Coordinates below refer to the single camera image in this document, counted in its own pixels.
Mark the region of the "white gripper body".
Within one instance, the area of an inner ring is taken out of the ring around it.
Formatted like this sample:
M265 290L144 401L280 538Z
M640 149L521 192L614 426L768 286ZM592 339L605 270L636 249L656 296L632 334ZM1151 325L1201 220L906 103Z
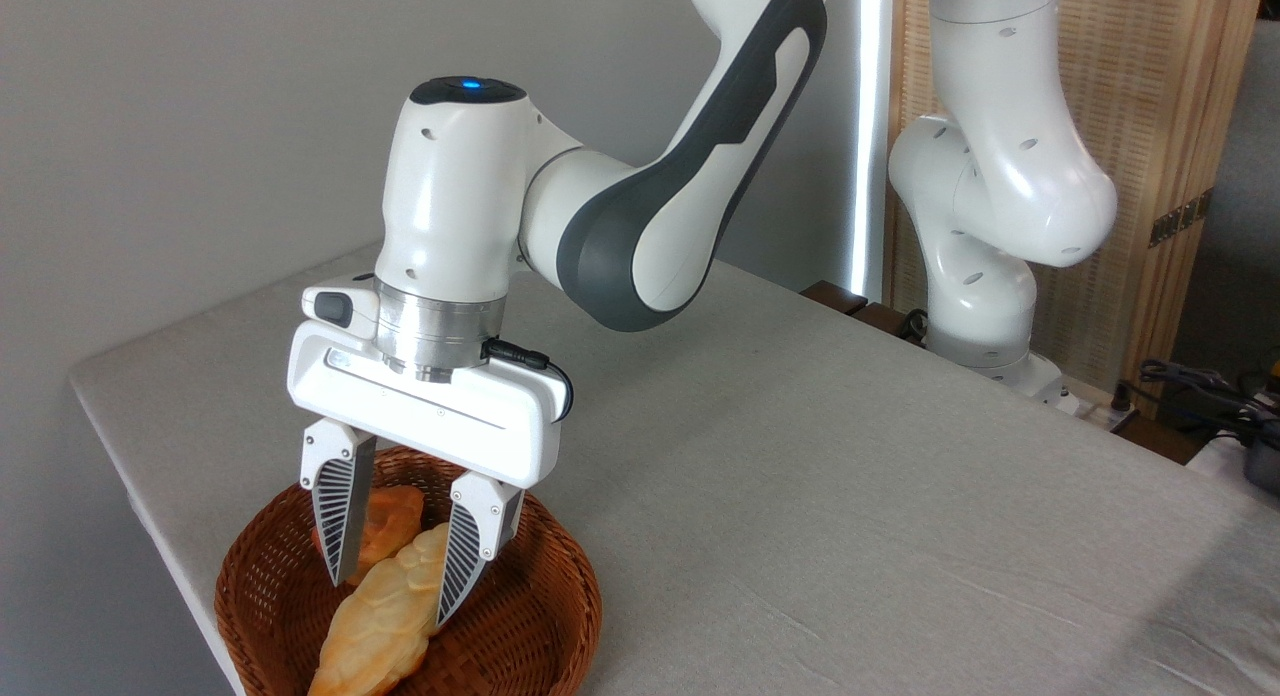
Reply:
M375 285L347 275L302 292L307 319L287 374L294 404L517 487L549 476L567 412L563 377L508 360L456 368L448 383L397 374L372 342Z

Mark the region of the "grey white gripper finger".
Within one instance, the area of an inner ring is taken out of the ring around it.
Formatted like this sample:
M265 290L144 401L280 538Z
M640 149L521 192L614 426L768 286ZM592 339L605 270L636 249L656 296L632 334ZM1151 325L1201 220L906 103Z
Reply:
M524 505L522 487L485 473L466 472L451 486L451 522L436 623L444 626L465 604L516 536Z
M323 558L334 586L358 566L376 436L334 418L320 418L303 432L300 485L311 493Z

